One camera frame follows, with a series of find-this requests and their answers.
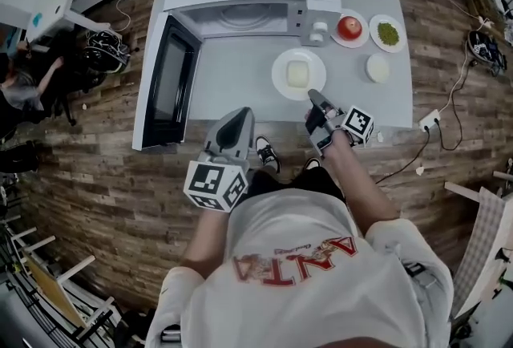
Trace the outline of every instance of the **open microwave door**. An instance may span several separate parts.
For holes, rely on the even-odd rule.
[[[168,13],[157,17],[147,42],[132,148],[181,143],[201,41]]]

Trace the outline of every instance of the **white table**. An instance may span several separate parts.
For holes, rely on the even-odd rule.
[[[388,14],[404,26],[399,0],[341,0],[368,21],[376,14]],[[210,38],[204,42],[198,64],[189,119],[220,119],[239,107],[253,109],[257,121],[304,122],[311,103],[294,102],[273,86],[271,68],[276,57],[290,48],[301,47],[291,37]],[[412,126],[411,66],[408,46],[397,53],[381,51],[370,38],[358,49],[339,46],[332,39],[324,47],[306,47],[326,66],[327,80],[322,93],[342,109],[352,104],[372,114],[382,126]],[[390,63],[385,84],[372,83],[365,62],[382,52]]]
[[[63,22],[78,24],[93,31],[111,31],[109,23],[93,22],[72,10],[72,2],[73,0],[35,0],[29,26],[26,29],[27,40],[33,42],[43,35],[52,34]]]

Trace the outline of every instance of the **sneaker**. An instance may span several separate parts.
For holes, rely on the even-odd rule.
[[[321,161],[319,161],[318,159],[313,157],[306,162],[305,166],[303,167],[303,171],[311,170],[312,168],[320,167],[320,166],[321,166]]]
[[[258,136],[255,139],[255,146],[256,153],[258,154],[262,164],[270,165],[276,170],[276,173],[279,173],[281,170],[281,164],[269,140],[263,136]]]

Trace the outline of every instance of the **wooden floor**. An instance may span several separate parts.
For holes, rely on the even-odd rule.
[[[455,0],[465,8],[462,0]],[[166,272],[179,260],[192,235],[198,211],[182,194],[188,161],[197,156],[208,130],[191,122],[178,154],[131,150],[135,105],[152,0],[125,0],[132,16],[123,33],[133,53],[122,75],[111,75],[87,95],[73,97],[78,124],[64,118],[19,128],[17,139],[39,140],[41,168],[22,177],[28,193],[22,223],[38,227],[36,238],[55,235],[48,253],[70,266],[89,254],[96,262],[83,272],[90,287],[124,306],[153,307]],[[401,0],[409,37],[414,89],[414,120],[440,109],[459,76],[463,42],[478,22],[447,0]],[[123,27],[115,2],[94,18]],[[511,52],[508,58],[513,62]],[[503,169],[512,154],[513,97],[508,78],[494,79],[484,67],[471,69],[455,97],[463,125],[463,142],[455,152],[440,149],[438,130],[421,158],[403,173],[382,183],[401,215],[411,219],[434,251],[452,268],[461,261],[471,234],[476,207],[443,189],[444,180],[479,186]],[[459,129],[452,110],[443,112],[444,142],[453,146]],[[302,124],[259,123],[281,155],[285,175],[297,174],[312,155]],[[419,130],[382,129],[383,143],[357,150],[377,180],[410,161],[425,141]],[[422,176],[415,173],[422,165]]]

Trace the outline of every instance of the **red apple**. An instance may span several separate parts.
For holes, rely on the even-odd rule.
[[[344,40],[356,40],[362,34],[362,24],[352,16],[345,16],[338,22],[337,30]]]

